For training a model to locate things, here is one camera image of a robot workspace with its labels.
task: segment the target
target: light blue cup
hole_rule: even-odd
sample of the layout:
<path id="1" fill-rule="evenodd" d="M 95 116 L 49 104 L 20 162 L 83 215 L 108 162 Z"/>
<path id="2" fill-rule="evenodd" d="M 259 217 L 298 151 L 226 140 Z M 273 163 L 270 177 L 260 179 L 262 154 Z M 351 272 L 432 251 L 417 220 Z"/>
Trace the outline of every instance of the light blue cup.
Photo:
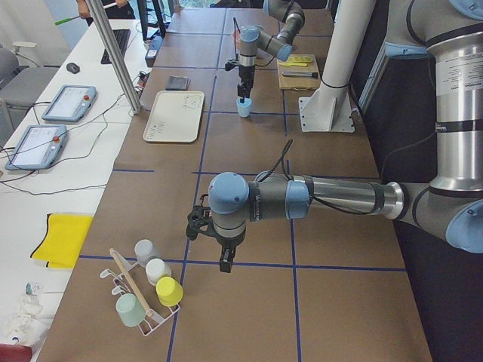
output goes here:
<path id="1" fill-rule="evenodd" d="M 144 308 L 134 294 L 123 294 L 115 303 L 115 310 L 126 327 L 135 327 L 144 320 Z"/>
<path id="2" fill-rule="evenodd" d="M 248 117 L 251 112 L 251 99 L 245 98 L 245 101 L 242 103 L 241 98 L 236 99 L 236 108 L 238 110 L 238 115 L 240 117 Z"/>

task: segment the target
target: yellow cloth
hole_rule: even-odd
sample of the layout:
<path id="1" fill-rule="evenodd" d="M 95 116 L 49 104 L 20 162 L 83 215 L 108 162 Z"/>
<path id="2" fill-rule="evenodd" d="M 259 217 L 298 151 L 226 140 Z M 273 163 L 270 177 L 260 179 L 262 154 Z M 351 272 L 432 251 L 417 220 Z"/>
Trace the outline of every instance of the yellow cloth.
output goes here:
<path id="1" fill-rule="evenodd" d="M 49 268 L 73 268 L 92 223 L 92 216 L 50 213 L 47 233 L 30 255 Z"/>

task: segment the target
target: brown table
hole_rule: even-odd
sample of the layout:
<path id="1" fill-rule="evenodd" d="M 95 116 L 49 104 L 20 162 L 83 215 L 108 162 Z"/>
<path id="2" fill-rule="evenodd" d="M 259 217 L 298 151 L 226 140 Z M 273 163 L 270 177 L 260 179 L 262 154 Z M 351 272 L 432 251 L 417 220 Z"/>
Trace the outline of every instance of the brown table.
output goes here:
<path id="1" fill-rule="evenodd" d="M 293 174 L 377 179 L 360 120 L 355 133 L 302 133 L 298 97 L 278 89 L 276 63 L 259 68 L 250 118 L 236 113 L 238 72 L 232 18 L 271 33 L 278 23 L 256 9 L 185 9 L 175 14 L 94 217 L 82 255 L 39 361 L 428 361 L 431 360 L 392 223 L 380 216 L 310 210 L 293 222 L 249 223 L 231 274 L 218 271 L 220 247 L 202 235 L 189 242 L 186 216 L 216 173 L 247 178 L 269 169 L 285 142 Z M 307 11 L 295 52 L 322 68 L 333 30 L 326 11 Z M 270 57 L 258 60 L 264 63 Z M 169 75 L 205 92 L 198 139 L 148 144 L 142 134 Z M 183 284 L 179 314 L 151 336 L 124 327 L 112 283 L 101 280 L 114 247 L 134 257 L 152 240 Z M 134 277 L 160 307 L 143 269 Z"/>

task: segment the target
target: white desk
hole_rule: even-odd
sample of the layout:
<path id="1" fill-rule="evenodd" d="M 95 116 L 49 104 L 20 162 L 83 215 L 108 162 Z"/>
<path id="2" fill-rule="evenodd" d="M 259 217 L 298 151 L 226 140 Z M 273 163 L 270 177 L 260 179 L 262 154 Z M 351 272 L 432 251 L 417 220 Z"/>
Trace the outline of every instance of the white desk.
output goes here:
<path id="1" fill-rule="evenodd" d="M 125 62 L 131 79 L 139 71 L 148 72 L 144 55 L 141 33 L 138 31 L 139 20 L 111 20 L 113 29 L 131 29 L 130 45 L 125 54 Z M 102 117 L 91 121 L 94 117 L 108 109 L 121 95 L 122 89 L 111 65 L 100 65 L 100 58 L 104 46 L 95 26 L 91 26 L 65 63 L 39 97 L 38 102 L 51 101 L 64 84 L 85 84 L 97 88 L 97 99 L 87 115 L 77 124 L 69 125 L 73 128 L 80 124 L 84 127 L 69 132 L 67 143 L 60 155 L 60 159 L 84 156 L 88 154 L 92 144 L 101 130 L 105 127 Z M 66 70 L 69 62 L 77 63 L 81 71 L 72 74 Z M 45 106 L 36 106 L 40 118 Z M 85 186 L 106 184 L 112 171 L 112 165 L 117 156 L 125 134 L 131 123 L 132 111 L 125 97 L 106 113 L 108 128 L 103 132 L 88 158 L 68 160 L 40 174 L 28 176 L 24 179 L 9 183 L 20 189 L 31 192 L 55 192 L 63 189 L 75 189 Z M 31 110 L 5 147 L 12 147 L 20 140 L 27 126 L 37 124 L 34 112 Z M 26 171 L 6 171 L 6 158 L 0 159 L 0 170 L 4 175 L 0 180 L 14 179 L 26 174 Z M 20 299 L 25 295 L 26 283 L 36 281 L 44 285 L 44 290 L 64 291 L 70 270 L 49 270 L 44 262 L 30 259 L 30 253 L 40 244 L 46 232 L 46 218 L 49 213 L 83 213 L 94 215 L 103 188 L 81 190 L 76 192 L 62 192 L 55 195 L 32 196 L 24 192 L 15 191 L 0 184 L 0 324 L 18 312 Z M 44 313 L 55 313 L 62 294 L 44 294 L 40 303 L 44 306 Z M 9 343 L 4 336 L 0 336 L 1 343 Z"/>

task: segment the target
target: computer mouse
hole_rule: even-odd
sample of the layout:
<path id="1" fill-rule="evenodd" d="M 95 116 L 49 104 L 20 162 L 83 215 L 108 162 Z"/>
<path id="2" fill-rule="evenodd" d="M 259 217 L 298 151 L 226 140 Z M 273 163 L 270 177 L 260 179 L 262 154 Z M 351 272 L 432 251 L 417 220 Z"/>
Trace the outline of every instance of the computer mouse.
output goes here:
<path id="1" fill-rule="evenodd" d="M 75 64 L 75 63 L 69 63 L 69 64 L 67 64 L 66 65 L 66 68 L 72 74 L 76 74 L 76 73 L 79 73 L 81 71 L 81 68 L 77 64 Z"/>

